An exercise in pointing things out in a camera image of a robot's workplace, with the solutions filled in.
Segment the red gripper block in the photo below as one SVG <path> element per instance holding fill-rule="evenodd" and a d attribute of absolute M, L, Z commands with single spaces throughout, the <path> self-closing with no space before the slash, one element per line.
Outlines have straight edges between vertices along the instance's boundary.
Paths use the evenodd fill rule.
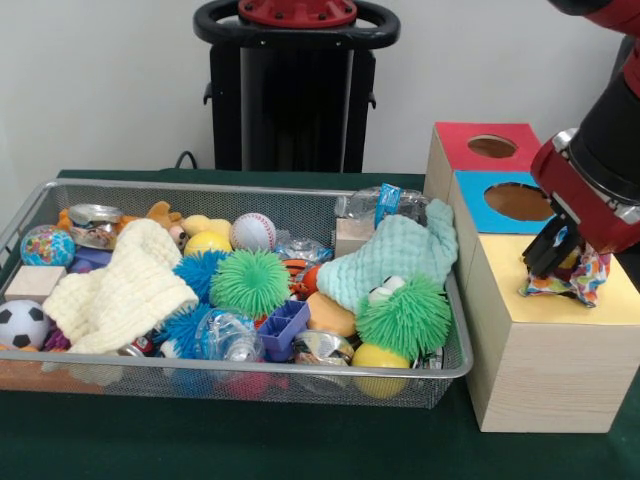
<path fill-rule="evenodd" d="M 528 272 L 550 275 L 581 243 L 618 254 L 639 243 L 639 204 L 620 200 L 582 175 L 569 138 L 553 138 L 535 155 L 531 175 L 554 216 L 523 252 Z"/>

